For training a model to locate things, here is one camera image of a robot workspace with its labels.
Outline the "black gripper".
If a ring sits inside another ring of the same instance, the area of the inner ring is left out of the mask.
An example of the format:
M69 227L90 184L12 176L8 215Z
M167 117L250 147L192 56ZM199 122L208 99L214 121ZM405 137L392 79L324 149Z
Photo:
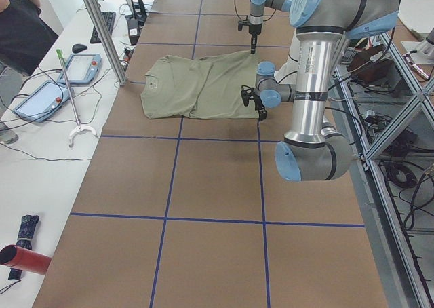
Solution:
M258 119L265 120L267 118L267 110L263 105L261 98L259 96L254 96L253 100L255 104L255 110L258 112Z
M251 41L250 41L250 51L251 52L256 51L257 40L258 40L258 36L256 34L251 34Z

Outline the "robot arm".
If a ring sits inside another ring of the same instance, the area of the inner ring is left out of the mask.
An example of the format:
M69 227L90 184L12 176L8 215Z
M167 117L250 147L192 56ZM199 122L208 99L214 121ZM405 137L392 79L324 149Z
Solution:
M250 53L256 53L258 36L262 32L264 22L265 8L279 10L281 12L290 12L293 0L250 0L250 13L247 19L248 32L250 39Z
M397 23L400 0L250 0L249 32L257 38L265 8L289 14L300 42L296 82L270 62L257 69L255 98L261 107L292 102L292 122L275 149L280 176L288 181L333 180L349 168L353 152L324 111L332 71L342 58L341 40L385 33Z

